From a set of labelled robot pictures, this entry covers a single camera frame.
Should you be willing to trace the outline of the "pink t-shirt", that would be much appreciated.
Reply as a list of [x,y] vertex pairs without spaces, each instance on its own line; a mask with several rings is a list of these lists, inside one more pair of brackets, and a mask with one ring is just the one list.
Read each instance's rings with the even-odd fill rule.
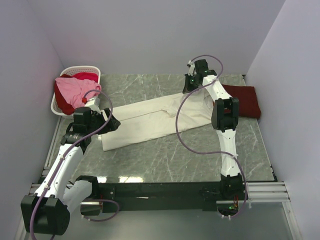
[[55,79],[54,91],[56,102],[63,113],[71,115],[76,108],[84,107],[85,99],[91,99],[99,93],[90,90],[101,91],[101,85],[90,79],[77,79],[75,77],[58,77]]

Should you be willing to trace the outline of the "aluminium frame rail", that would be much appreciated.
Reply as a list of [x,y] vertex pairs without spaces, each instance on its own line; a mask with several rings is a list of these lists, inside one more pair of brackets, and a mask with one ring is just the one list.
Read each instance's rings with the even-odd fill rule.
[[[54,134],[52,137],[52,141],[50,143],[50,147],[48,150],[48,154],[45,160],[45,164],[43,167],[43,170],[41,172],[41,177],[45,176],[49,172],[50,166],[51,166],[51,157],[54,154],[54,147],[56,146],[56,137],[57,133],[60,130],[60,125],[62,122],[62,118],[59,117]],[[249,189],[249,200],[247,200],[247,203],[249,204],[249,208],[252,207],[252,204],[262,204],[262,203],[281,203],[283,210],[284,210],[284,216],[285,216],[285,222],[288,224],[289,233],[293,240],[302,240],[302,234],[300,232],[296,216],[291,204],[291,199],[289,196],[288,189],[285,185],[285,183],[282,182],[248,182],[247,188]],[[17,232],[14,236],[14,240],[29,240],[29,234],[26,232],[23,219],[21,217],[21,220],[19,222]]]

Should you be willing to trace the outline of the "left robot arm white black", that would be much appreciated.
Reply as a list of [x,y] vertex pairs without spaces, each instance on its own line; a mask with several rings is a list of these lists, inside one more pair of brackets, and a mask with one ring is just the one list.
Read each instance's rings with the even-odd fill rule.
[[71,187],[68,187],[69,180],[84,157],[92,136],[116,131],[120,124],[113,116],[112,108],[94,111],[90,107],[79,107],[75,110],[47,176],[32,195],[24,196],[21,201],[25,230],[32,238],[36,237],[35,234],[63,235],[72,212],[81,202],[101,197],[97,177],[80,176]]

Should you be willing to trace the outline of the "white plastic laundry basket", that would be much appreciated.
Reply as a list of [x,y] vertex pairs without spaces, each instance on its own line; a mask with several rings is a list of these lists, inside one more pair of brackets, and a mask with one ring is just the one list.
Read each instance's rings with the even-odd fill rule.
[[[67,67],[66,69],[64,69],[60,74],[67,74],[69,76],[73,76],[75,74],[78,73],[93,73],[97,75],[97,83],[100,83],[101,80],[101,71],[99,68],[95,67],[95,66],[90,66],[90,65],[78,65],[78,66],[71,66],[71,67]],[[73,117],[73,115],[66,115],[62,112],[62,110],[58,107],[57,101],[56,101],[56,95],[55,93],[53,94],[52,97],[52,101],[51,101],[51,105],[50,105],[51,111],[62,118],[65,119],[71,119]]]

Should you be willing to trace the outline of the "black base beam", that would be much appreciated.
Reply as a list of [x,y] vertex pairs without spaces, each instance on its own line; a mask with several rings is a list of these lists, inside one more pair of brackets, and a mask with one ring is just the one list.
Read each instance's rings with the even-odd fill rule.
[[86,201],[103,213],[121,211],[217,211],[219,201],[247,200],[245,185],[233,181],[97,183]]

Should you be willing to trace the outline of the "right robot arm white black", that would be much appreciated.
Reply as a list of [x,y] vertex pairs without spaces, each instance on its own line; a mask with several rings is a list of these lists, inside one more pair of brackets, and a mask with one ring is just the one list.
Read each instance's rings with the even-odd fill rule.
[[204,88],[213,102],[211,125],[218,135],[222,160],[219,193],[222,198],[230,200],[245,191],[244,174],[238,164],[236,149],[240,103],[238,98],[227,93],[205,59],[190,60],[187,67],[182,92],[189,94]]

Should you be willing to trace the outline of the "cream white t-shirt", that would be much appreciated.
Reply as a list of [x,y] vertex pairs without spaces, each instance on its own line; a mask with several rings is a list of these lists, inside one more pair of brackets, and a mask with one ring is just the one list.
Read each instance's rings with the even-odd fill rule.
[[[112,114],[121,125],[101,136],[103,151],[176,133],[176,115],[185,96],[177,93],[113,108]],[[212,110],[213,102],[207,90],[192,94],[179,112],[178,131],[210,124]]]

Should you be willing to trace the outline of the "folded maroon t-shirt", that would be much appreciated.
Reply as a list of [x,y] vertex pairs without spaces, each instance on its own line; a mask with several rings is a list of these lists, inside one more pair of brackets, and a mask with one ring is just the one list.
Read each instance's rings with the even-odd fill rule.
[[222,85],[226,92],[239,100],[239,116],[259,119],[261,110],[258,104],[256,90],[253,86]]

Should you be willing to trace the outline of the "red t-shirt in basket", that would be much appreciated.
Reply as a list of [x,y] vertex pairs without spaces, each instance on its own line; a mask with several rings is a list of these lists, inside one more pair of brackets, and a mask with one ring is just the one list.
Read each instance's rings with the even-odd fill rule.
[[75,75],[67,75],[67,74],[63,74],[61,75],[60,77],[63,77],[63,78],[77,78],[79,80],[84,80],[84,79],[88,79],[88,80],[93,80],[97,83],[97,80],[98,80],[98,76],[95,74],[95,73],[89,73],[89,72],[80,72],[80,73],[77,73]]

